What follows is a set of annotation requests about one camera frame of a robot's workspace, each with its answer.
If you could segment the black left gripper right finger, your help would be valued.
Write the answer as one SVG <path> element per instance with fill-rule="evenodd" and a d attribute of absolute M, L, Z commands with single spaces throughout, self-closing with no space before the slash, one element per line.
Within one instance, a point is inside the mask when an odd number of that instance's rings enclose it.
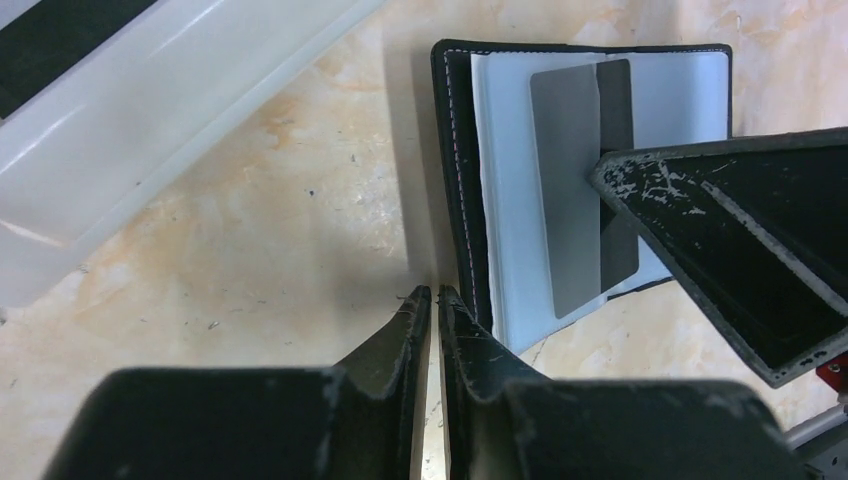
<path fill-rule="evenodd" d="M 507 384 L 544 380 L 496 340 L 457 290 L 438 295 L 443 433 L 449 479 L 521 479 Z"/>

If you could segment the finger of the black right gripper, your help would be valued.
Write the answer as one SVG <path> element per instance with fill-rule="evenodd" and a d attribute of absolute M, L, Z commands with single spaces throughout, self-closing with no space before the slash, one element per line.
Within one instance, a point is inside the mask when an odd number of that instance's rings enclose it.
<path fill-rule="evenodd" d="M 846 352 L 845 128 L 611 152 L 590 182 L 769 386 Z"/>

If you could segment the black leather card holder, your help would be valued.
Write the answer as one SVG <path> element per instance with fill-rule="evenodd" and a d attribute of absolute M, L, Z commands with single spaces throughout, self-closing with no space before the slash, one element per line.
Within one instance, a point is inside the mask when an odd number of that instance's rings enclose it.
<path fill-rule="evenodd" d="M 590 47 L 456 39 L 431 51 L 437 124 L 460 293 L 475 319 L 520 354 L 607 301 L 672 279 L 638 235 L 638 271 L 578 312 L 554 312 L 530 79 L 626 59 L 634 145 L 725 140 L 732 118 L 726 44 Z"/>

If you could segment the white plastic card tray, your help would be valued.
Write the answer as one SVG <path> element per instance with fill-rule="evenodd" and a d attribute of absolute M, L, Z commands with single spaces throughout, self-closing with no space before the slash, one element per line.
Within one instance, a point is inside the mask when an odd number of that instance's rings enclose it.
<path fill-rule="evenodd" d="M 5 1 L 1 29 L 39 1 Z M 1 118 L 1 303 L 31 304 L 378 8 L 154 1 Z"/>

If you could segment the silver magnetic stripe card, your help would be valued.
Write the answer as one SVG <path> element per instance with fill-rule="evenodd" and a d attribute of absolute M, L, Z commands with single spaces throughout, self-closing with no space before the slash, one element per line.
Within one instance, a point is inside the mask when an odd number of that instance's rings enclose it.
<path fill-rule="evenodd" d="M 530 88 L 554 312 L 566 318 L 639 269 L 637 234 L 588 180 L 604 154 L 634 145 L 630 63 L 536 73 Z"/>

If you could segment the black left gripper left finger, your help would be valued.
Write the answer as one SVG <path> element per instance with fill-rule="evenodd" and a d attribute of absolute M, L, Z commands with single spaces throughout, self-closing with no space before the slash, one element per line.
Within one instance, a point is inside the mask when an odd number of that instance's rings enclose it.
<path fill-rule="evenodd" d="M 337 365 L 344 369 L 331 436 L 333 479 L 419 479 L 432 295 L 419 285 L 392 318 Z"/>

